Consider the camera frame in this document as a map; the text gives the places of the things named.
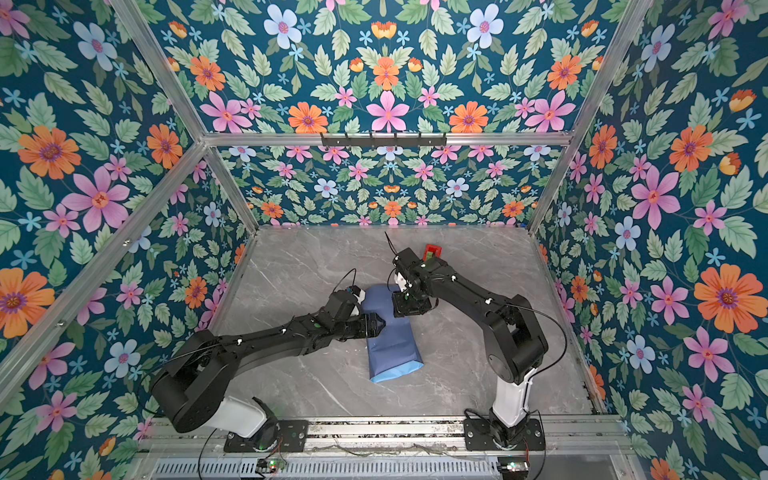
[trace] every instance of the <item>gray marble floor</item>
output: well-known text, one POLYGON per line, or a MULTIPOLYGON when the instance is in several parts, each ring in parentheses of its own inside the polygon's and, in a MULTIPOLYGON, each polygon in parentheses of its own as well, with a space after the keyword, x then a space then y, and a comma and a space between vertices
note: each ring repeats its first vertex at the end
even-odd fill
MULTIPOLYGON (((559 306, 545 281, 528 235, 518 228, 292 228, 263 229, 248 270, 219 334, 253 332, 317 311, 352 267, 361 287, 385 283, 392 253, 384 232, 399 249, 417 254, 427 243, 442 258, 488 290, 521 293, 534 308, 557 316, 559 306)), ((560 330, 540 318, 549 342, 545 365, 562 351, 560 330)), ((308 356, 281 359, 232 381, 234 392, 257 396, 278 416, 460 415, 487 412, 496 376, 485 360, 482 331, 447 303, 411 318, 425 366, 379 384, 369 381, 365 340, 333 342, 308 356)), ((543 413, 589 413, 583 369, 574 346, 556 367, 538 376, 531 408, 543 413)))

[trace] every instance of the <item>orange flower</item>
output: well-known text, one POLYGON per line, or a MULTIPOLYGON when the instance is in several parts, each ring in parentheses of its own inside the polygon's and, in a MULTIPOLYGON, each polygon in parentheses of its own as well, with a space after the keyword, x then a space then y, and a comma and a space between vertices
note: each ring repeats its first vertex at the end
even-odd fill
POLYGON ((613 125, 603 125, 599 132, 592 137, 592 146, 589 147, 589 163, 592 167, 604 168, 614 157, 614 148, 618 144, 615 137, 616 129, 613 125))
POLYGON ((241 243, 240 246, 235 250, 235 265, 240 263, 240 261, 243 259, 243 253, 245 253, 245 243, 241 243))
POLYGON ((595 20, 590 20, 589 22, 585 23, 583 27, 581 27, 581 35, 584 37, 588 37, 589 35, 592 35, 595 30, 598 29, 598 25, 600 22, 597 22, 595 20))
POLYGON ((422 61, 418 58, 411 58, 408 60, 408 69, 413 72, 420 71, 422 68, 424 68, 424 65, 422 65, 422 61))
POLYGON ((661 458, 654 458, 650 463, 650 476, 654 480, 680 480, 680 476, 672 468, 666 460, 661 458))
POLYGON ((595 368, 594 365, 589 365, 589 373, 592 374, 592 379, 594 380, 595 386, 598 388, 600 398, 605 400, 605 389, 603 388, 605 381, 603 380, 603 376, 598 373, 598 369, 595 368))
POLYGON ((75 153, 80 147, 58 128, 50 131, 39 125, 35 127, 35 135, 23 134, 18 142, 24 147, 18 156, 22 162, 32 164, 29 170, 41 177, 47 174, 53 180, 60 180, 64 174, 74 172, 73 165, 80 164, 80 155, 75 153))
POLYGON ((108 438, 104 443, 101 444, 101 447, 98 448, 98 454, 102 457, 105 457, 112 453, 112 449, 114 448, 116 440, 117 437, 108 438))
POLYGON ((488 110, 484 106, 478 106, 476 101, 468 101, 467 105, 456 107, 456 115, 451 115, 449 123, 453 125, 451 131, 455 134, 479 134, 482 128, 488 124, 485 114, 488 110))
POLYGON ((683 130, 680 138, 675 138, 672 142, 674 153, 670 155, 670 163, 674 169, 682 172, 688 169, 689 172, 699 167, 699 162, 705 161, 710 156, 712 149, 708 148, 712 142, 712 134, 704 133, 707 127, 697 125, 695 129, 690 127, 683 130))
POLYGON ((362 65, 362 59, 361 59, 360 57, 358 57, 358 58, 354 58, 354 59, 353 59, 353 60, 352 60, 352 61, 349 63, 349 69, 350 69, 351 71, 356 71, 356 72, 358 72, 358 73, 359 73, 359 72, 361 72, 361 71, 362 71, 362 67, 363 67, 363 65, 362 65))
POLYGON ((208 61, 208 57, 192 57, 192 66, 190 67, 192 75, 196 75, 195 80, 205 88, 211 91, 223 90, 227 79, 221 73, 221 67, 215 62, 208 61))
POLYGON ((741 159, 739 154, 731 152, 720 161, 720 171, 726 175, 736 175, 741 169, 741 159))
POLYGON ((181 23, 176 22, 175 20, 168 24, 170 27, 170 30, 176 34, 178 38, 186 38, 187 37, 187 27, 183 26, 181 23))
POLYGON ((552 65, 552 71, 547 75, 549 87, 554 90, 565 88, 576 81, 576 75, 581 73, 581 58, 565 55, 562 61, 556 61, 552 65))
POLYGON ((288 123, 296 128, 298 134, 324 134, 328 131, 328 119, 320 114, 322 112, 316 105, 310 107, 305 101, 300 101, 298 107, 291 107, 288 113, 291 115, 288 123))
POLYGON ((0 329, 12 339, 27 333, 27 323, 35 325, 45 313, 43 306, 53 303, 54 290, 43 288, 48 279, 32 272, 24 278, 20 268, 0 270, 0 329))
POLYGON ((736 265, 724 263, 718 273, 710 267, 701 274, 704 283, 697 283, 694 296, 702 300, 699 312, 704 319, 715 319, 715 328, 733 333, 733 324, 742 333, 757 329, 757 321, 768 315, 768 300, 754 293, 763 291, 763 284, 754 273, 741 275, 736 265))
POLYGON ((392 87, 397 85, 398 73, 400 73, 400 67, 395 65, 395 61, 390 57, 381 57, 379 64, 373 67, 373 74, 376 76, 374 80, 384 90, 392 90, 392 87))
POLYGON ((261 204, 261 210, 270 218, 280 218, 283 216, 283 208, 275 205, 273 202, 264 202, 261 204))
POLYGON ((166 124, 152 125, 149 128, 151 137, 147 137, 147 146, 151 148, 152 158, 157 163, 162 163, 163 168, 170 170, 181 156, 181 145, 176 132, 170 131, 166 124))
POLYGON ((731 111, 742 111, 749 107, 757 99, 757 95, 751 90, 739 90, 730 98, 728 106, 731 111))
POLYGON ((574 294, 574 300, 583 303, 587 299, 589 288, 584 283, 584 279, 577 275, 571 282, 571 293, 574 294))
POLYGON ((522 202, 511 202, 509 204, 504 205, 504 216, 505 217, 516 217, 519 214, 523 213, 523 210, 525 209, 525 205, 522 202))
POLYGON ((402 207, 400 207, 400 204, 397 202, 389 202, 386 206, 384 206, 384 213, 389 215, 392 218, 397 217, 401 214, 402 207))
POLYGON ((202 276, 193 278, 190 281, 190 285, 187 287, 186 291, 187 298, 184 299, 184 302, 186 302, 190 308, 197 308, 203 304, 205 294, 208 293, 206 284, 207 282, 203 280, 202 276))

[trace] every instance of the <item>blue cloth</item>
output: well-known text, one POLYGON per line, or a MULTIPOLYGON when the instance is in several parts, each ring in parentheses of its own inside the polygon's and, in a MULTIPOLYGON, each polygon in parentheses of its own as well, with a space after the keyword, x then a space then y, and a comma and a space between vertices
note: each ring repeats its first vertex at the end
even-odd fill
POLYGON ((413 338, 411 321, 407 316, 395 318, 392 292, 387 285, 373 285, 366 289, 362 311, 378 313, 386 321, 379 336, 368 339, 371 382, 396 379, 424 366, 413 338))

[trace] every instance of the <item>aluminum frame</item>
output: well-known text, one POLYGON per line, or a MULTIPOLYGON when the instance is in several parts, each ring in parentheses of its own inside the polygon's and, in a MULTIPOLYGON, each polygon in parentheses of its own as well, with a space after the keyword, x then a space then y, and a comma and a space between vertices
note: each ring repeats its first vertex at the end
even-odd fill
POLYGON ((584 103, 581 104, 581 109, 576 116, 574 122, 574 128, 572 131, 573 140, 565 148, 565 151, 560 155, 558 163, 555 165, 554 170, 549 176, 549 181, 544 191, 541 192, 541 197, 538 200, 538 207, 536 208, 536 214, 528 225, 528 231, 531 235, 536 234, 539 225, 544 220, 547 210, 554 202, 554 198, 557 196, 557 192, 565 179, 565 175, 568 172, 568 165, 576 158, 579 148, 584 143, 584 137, 587 135, 594 116, 598 112, 598 108, 603 101, 603 97, 608 92, 608 88, 611 86, 611 82, 616 76, 616 71, 624 61, 624 57, 627 55, 629 46, 634 40, 637 30, 642 26, 645 14, 652 6, 654 0, 630 0, 624 15, 622 15, 614 37, 611 39, 611 43, 608 45, 608 49, 605 51, 605 60, 600 67, 600 71, 594 78, 592 86, 587 93, 587 97, 584 99, 584 103))

